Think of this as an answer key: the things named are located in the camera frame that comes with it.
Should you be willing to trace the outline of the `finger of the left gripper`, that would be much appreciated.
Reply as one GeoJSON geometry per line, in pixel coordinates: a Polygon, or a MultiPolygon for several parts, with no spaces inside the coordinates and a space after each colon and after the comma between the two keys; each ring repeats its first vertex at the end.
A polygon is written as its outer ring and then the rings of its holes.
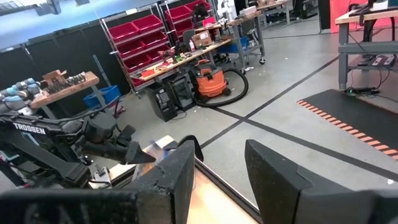
{"type": "Polygon", "coordinates": [[[147,154],[141,149],[141,146],[136,141],[131,141],[127,148],[125,155],[125,164],[144,164],[155,162],[156,158],[147,154]]]}

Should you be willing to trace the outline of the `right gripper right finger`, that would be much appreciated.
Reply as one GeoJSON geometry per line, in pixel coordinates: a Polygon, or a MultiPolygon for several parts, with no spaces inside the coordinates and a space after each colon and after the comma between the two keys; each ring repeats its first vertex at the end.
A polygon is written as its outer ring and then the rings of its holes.
{"type": "Polygon", "coordinates": [[[350,190],[253,139],[244,158],[264,223],[397,223],[396,190],[350,190]]]}

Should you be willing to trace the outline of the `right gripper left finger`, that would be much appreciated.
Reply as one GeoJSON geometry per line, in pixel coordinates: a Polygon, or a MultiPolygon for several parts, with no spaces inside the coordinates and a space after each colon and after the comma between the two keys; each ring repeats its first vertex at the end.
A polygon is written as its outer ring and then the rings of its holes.
{"type": "Polygon", "coordinates": [[[1,223],[186,223],[195,142],[180,143],[121,189],[17,189],[1,194],[1,223]]]}

